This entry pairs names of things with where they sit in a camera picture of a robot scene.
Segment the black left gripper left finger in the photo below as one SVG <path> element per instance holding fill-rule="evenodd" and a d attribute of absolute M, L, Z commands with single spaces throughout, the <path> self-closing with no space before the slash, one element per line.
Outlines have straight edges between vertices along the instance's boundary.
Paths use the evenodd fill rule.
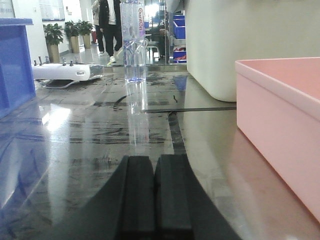
<path fill-rule="evenodd" d="M 147 156 L 124 156 L 110 179 L 85 206 L 39 238 L 152 240 L 155 231 L 152 163 Z"/>

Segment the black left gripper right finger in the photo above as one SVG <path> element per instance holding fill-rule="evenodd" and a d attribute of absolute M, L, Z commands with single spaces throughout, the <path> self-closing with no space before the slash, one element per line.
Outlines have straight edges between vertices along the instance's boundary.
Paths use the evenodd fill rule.
<path fill-rule="evenodd" d="M 239 240 L 197 180 L 185 154 L 163 154 L 155 169 L 156 226 L 162 240 Z"/>

